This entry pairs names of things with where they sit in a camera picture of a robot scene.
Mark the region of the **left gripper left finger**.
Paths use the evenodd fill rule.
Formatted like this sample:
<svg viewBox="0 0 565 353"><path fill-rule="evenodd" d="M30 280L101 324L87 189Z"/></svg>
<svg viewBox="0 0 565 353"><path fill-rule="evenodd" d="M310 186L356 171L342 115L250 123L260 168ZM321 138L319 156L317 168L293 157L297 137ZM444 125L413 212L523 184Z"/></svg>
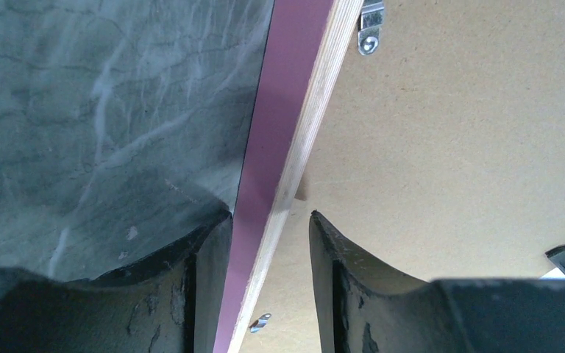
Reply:
<svg viewBox="0 0 565 353"><path fill-rule="evenodd" d="M211 352L232 215L95 279L0 268L0 352Z"/></svg>

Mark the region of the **brown frame backing board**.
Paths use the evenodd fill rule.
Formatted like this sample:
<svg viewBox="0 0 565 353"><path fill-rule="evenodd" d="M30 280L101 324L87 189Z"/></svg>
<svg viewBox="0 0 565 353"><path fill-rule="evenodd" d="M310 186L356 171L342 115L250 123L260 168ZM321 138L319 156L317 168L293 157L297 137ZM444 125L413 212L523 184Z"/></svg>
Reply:
<svg viewBox="0 0 565 353"><path fill-rule="evenodd" d="M540 277L565 244L565 1L387 1L349 46L241 352L318 352L318 210L423 280Z"/></svg>

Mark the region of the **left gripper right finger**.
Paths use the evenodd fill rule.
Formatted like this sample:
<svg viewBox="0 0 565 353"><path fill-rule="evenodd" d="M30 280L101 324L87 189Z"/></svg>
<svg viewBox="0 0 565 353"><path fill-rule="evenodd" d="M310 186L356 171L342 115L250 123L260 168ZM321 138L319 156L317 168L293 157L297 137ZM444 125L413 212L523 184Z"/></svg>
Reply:
<svg viewBox="0 0 565 353"><path fill-rule="evenodd" d="M412 277L309 219L323 352L565 352L565 280Z"/></svg>

